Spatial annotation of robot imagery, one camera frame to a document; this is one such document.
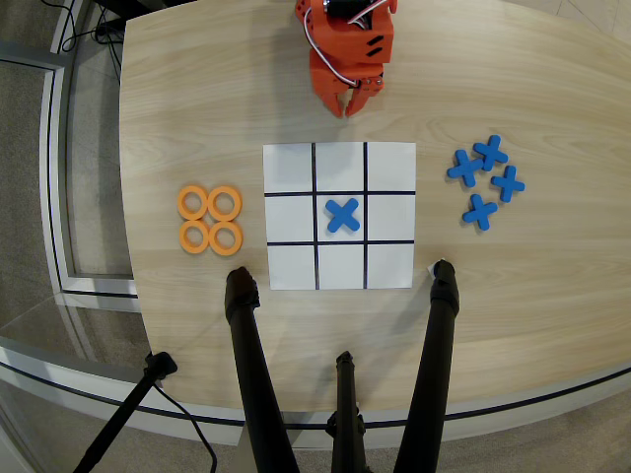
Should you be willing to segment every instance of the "wooden table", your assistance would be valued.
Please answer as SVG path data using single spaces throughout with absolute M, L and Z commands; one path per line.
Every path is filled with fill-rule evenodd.
M 393 17 L 386 90 L 352 119 L 312 93 L 293 3 L 205 0 L 128 22 L 120 96 L 125 222 L 154 351 L 179 400 L 241 407 L 225 279 L 245 265 L 283 410 L 332 410 L 335 358 L 355 357 L 363 409 L 409 406 L 429 308 L 427 266 L 456 267 L 450 402 L 573 379 L 631 360 L 631 48 L 495 0 L 412 1 Z M 480 235 L 454 151 L 497 133 L 526 192 Z M 417 143 L 414 286 L 271 292 L 262 146 Z M 482 196 L 498 200 L 479 179 Z M 241 190 L 245 244 L 184 253 L 187 183 Z

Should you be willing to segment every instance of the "orange o piece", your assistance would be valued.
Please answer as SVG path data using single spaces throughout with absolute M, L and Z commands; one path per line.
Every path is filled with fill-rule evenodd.
M 199 210 L 192 211 L 188 208 L 188 206 L 186 205 L 186 196 L 188 194 L 195 194 L 201 199 Z M 198 185 L 188 185 L 179 192 L 179 197 L 177 198 L 177 209 L 179 210 L 179 214 L 182 215 L 185 219 L 199 220 L 206 213 L 207 201 L 208 194 L 203 187 L 200 187 Z
M 217 197 L 219 194 L 228 194 L 232 197 L 233 202 L 235 202 L 235 207 L 233 207 L 232 212 L 229 214 L 222 214 L 217 208 Z M 242 206 L 244 202 L 241 199 L 240 193 L 234 187 L 230 185 L 222 185 L 210 191 L 210 195 L 208 196 L 208 212 L 213 217 L 213 219 L 218 222 L 230 222 L 234 220 L 237 215 L 241 212 Z
M 235 244 L 233 244 L 230 248 L 227 248 L 217 240 L 217 232 L 222 229 L 232 232 L 235 236 Z M 234 222 L 219 222 L 218 224 L 213 225 L 208 233 L 208 244 L 210 244 L 210 247 L 213 248 L 213 251 L 222 256 L 232 256 L 241 249 L 241 245 L 243 243 L 244 232 L 241 230 L 241 227 Z
M 201 243 L 195 246 L 188 238 L 188 229 L 197 229 L 201 232 Z M 208 226 L 201 220 L 188 220 L 179 228 L 179 244 L 184 251 L 191 254 L 199 254 L 208 247 Z

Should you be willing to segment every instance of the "black pole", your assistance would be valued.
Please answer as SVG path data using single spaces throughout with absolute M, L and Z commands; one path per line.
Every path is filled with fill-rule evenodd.
M 231 272 L 227 283 L 226 318 L 256 469 L 298 473 L 254 320 L 254 309 L 260 306 L 256 283 L 244 267 Z
M 439 261 L 434 274 L 421 364 L 394 473 L 433 473 L 438 466 L 459 296 L 451 263 Z
M 326 423 L 326 432 L 333 437 L 332 473 L 366 473 L 363 435 L 364 420 L 359 415 L 355 396 L 355 365 L 349 352 L 342 353 L 337 363 L 337 411 Z
M 145 368 L 145 375 L 140 379 L 136 387 L 129 393 L 120 407 L 107 421 L 97 438 L 86 450 L 85 455 L 79 462 L 75 473 L 87 473 L 101 461 L 103 455 L 114 441 L 120 430 L 127 423 L 127 420 L 134 413 L 138 405 L 149 392 L 149 389 L 158 379 L 164 379 L 168 374 L 177 371 L 177 365 L 168 353 L 162 352 L 156 356 L 149 355 L 146 359 L 148 367 Z

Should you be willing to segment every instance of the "black cable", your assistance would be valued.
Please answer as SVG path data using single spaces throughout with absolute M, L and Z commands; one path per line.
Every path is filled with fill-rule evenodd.
M 63 46 L 64 46 L 64 44 L 67 42 L 67 40 L 66 40 L 66 41 L 64 41 L 64 42 L 63 42 L 63 44 L 61 45 L 61 50 L 62 50 L 63 52 L 70 52 L 70 51 L 73 49 L 73 47 L 75 47 L 75 45 L 77 44 L 77 36 L 78 36 L 78 35 L 77 35 L 77 31 L 75 30 L 75 17 L 74 17 L 74 15 L 72 14 L 72 10 L 71 10 L 70 8 L 66 7 L 65 5 L 55 5 L 54 3 L 48 3 L 48 2 L 46 2 L 46 0 L 39 0 L 39 1 L 40 1 L 41 3 L 43 3 L 44 5 L 47 5 L 47 6 L 49 6 L 49 7 L 53 7 L 53 8 L 61 8 L 61 9 L 63 9 L 63 10 L 67 10 L 67 11 L 68 11 L 68 17 L 70 18 L 70 24 L 72 25 L 72 36 L 70 36 L 70 38 L 68 38 L 68 39 L 71 39 L 71 38 L 72 38 L 72 39 L 74 39 L 74 40 L 75 40 L 75 42 L 73 43 L 73 45 L 72 45 L 72 47 L 71 47 L 70 49 L 66 50 L 66 49 L 64 49 L 64 47 L 63 47 Z
M 107 0 L 105 0 L 105 8 L 107 9 Z M 120 68 L 120 73 L 122 74 L 122 64 L 120 63 L 120 59 L 118 59 L 118 54 L 116 54 L 116 49 L 114 48 L 111 37 L 109 36 L 109 28 L 105 27 L 105 33 L 107 34 L 107 40 L 109 41 L 109 47 L 111 48 L 111 52 L 116 58 L 116 62 L 118 63 L 118 67 Z
M 107 49 L 109 50 L 109 57 L 111 58 L 111 63 L 114 67 L 114 73 L 116 74 L 116 80 L 118 81 L 118 85 L 120 85 L 120 73 L 118 72 L 118 69 L 122 70 L 122 63 L 120 62 L 120 59 L 118 58 L 118 54 L 116 53 L 116 49 L 114 48 L 114 45 L 123 44 L 123 41 L 120 40 L 120 37 L 118 37 L 117 39 L 112 39 L 111 36 L 109 35 L 109 32 L 112 31 L 114 34 L 118 34 L 118 35 L 121 35 L 122 33 L 108 27 L 107 25 L 102 24 L 102 21 L 105 19 L 105 12 L 107 11 L 107 8 L 104 9 L 101 5 L 99 5 L 99 8 L 101 8 L 101 15 L 99 16 L 99 20 L 97 21 L 97 26 L 89 30 L 88 32 L 77 34 L 75 17 L 72 14 L 72 5 L 70 8 L 68 8 L 65 5 L 56 5 L 54 3 L 49 3 L 46 0 L 39 0 L 39 1 L 48 7 L 61 8 L 68 12 L 68 20 L 70 21 L 70 24 L 72 26 L 72 35 L 62 42 L 61 50 L 63 52 L 72 51 L 78 43 L 77 38 L 81 36 L 85 36 L 86 34 L 89 34 L 92 40 L 96 41 L 98 44 L 107 46 Z M 101 30 L 103 27 L 105 27 L 105 35 L 107 36 L 107 40 L 105 41 L 100 40 L 99 35 L 98 35 L 98 31 Z M 69 48 L 66 48 L 66 44 L 69 41 L 73 41 L 72 45 Z
M 197 425 L 197 422 L 195 421 L 195 419 L 193 419 L 193 416 L 191 416 L 190 413 L 186 409 L 184 409 L 181 405 L 179 405 L 177 401 L 175 401 L 174 399 L 171 399 L 170 396 L 165 391 L 160 389 L 160 387 L 158 387 L 158 384 L 156 384 L 155 382 L 154 382 L 154 387 L 159 393 L 165 396 L 165 398 L 171 401 L 177 407 L 177 409 L 179 409 L 184 414 L 184 416 L 186 416 L 186 418 L 190 422 L 192 422 L 193 427 L 195 428 L 195 430 L 197 431 L 197 434 L 199 435 L 199 438 L 201 439 L 201 442 L 204 444 L 204 446 L 208 450 L 208 453 L 210 453 L 210 456 L 213 459 L 213 466 L 210 467 L 210 473 L 215 473 L 215 471 L 217 470 L 217 455 L 215 454 L 215 450 L 213 450 L 213 447 L 210 446 L 210 443 L 208 443 L 208 440 L 206 440 L 206 437 L 202 434 L 201 429 L 199 429 L 199 426 Z
M 97 22 L 96 30 L 98 30 L 102 26 L 101 22 L 105 20 L 106 9 L 103 8 L 101 5 L 99 5 L 99 8 L 101 9 L 101 15 L 99 16 L 99 21 Z M 116 51 L 114 51 L 114 46 L 113 44 L 111 44 L 111 36 L 109 35 L 109 27 L 107 26 L 105 26 L 105 34 L 107 36 L 107 41 L 105 43 L 107 44 L 107 49 L 109 50 L 109 58 L 111 59 L 111 65 L 114 67 L 116 80 L 118 81 L 118 85 L 120 85 L 120 74 L 118 74 L 118 69 L 116 68 L 116 62 L 118 62 L 118 65 L 120 65 L 120 61 L 118 61 L 118 56 L 116 55 Z M 98 40 L 99 36 L 95 34 L 95 37 L 97 38 L 97 42 L 101 44 Z

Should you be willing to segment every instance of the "blue cross piece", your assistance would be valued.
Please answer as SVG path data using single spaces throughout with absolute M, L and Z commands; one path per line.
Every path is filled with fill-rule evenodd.
M 359 230 L 359 222 L 353 217 L 353 212 L 359 207 L 357 199 L 349 199 L 344 207 L 340 207 L 334 200 L 326 202 L 326 210 L 333 214 L 333 219 L 328 223 L 328 230 L 334 234 L 342 225 L 345 225 L 353 232 Z
M 457 166 L 447 169 L 447 175 L 451 179 L 462 177 L 464 185 L 467 187 L 475 187 L 475 175 L 477 170 L 481 170 L 484 166 L 482 160 L 469 160 L 469 156 L 465 150 L 456 151 Z
M 504 169 L 504 177 L 500 177 L 499 175 L 491 177 L 491 183 L 493 185 L 502 187 L 502 192 L 500 193 L 500 200 L 502 200 L 502 202 L 509 203 L 513 197 L 513 192 L 526 190 L 526 185 L 515 179 L 516 175 L 517 168 L 514 166 L 506 166 L 506 169 Z
M 488 145 L 484 143 L 473 145 L 473 151 L 484 157 L 484 170 L 492 170 L 496 161 L 498 163 L 507 163 L 509 161 L 509 155 L 500 151 L 500 143 L 502 143 L 502 138 L 499 135 L 492 135 L 489 138 Z
M 480 194 L 473 194 L 471 195 L 471 207 L 473 207 L 472 210 L 462 214 L 462 219 L 468 224 L 472 224 L 477 221 L 477 225 L 480 227 L 480 230 L 484 232 L 489 230 L 491 228 L 491 224 L 489 224 L 489 215 L 497 212 L 497 204 L 495 202 L 485 204 L 482 201 Z

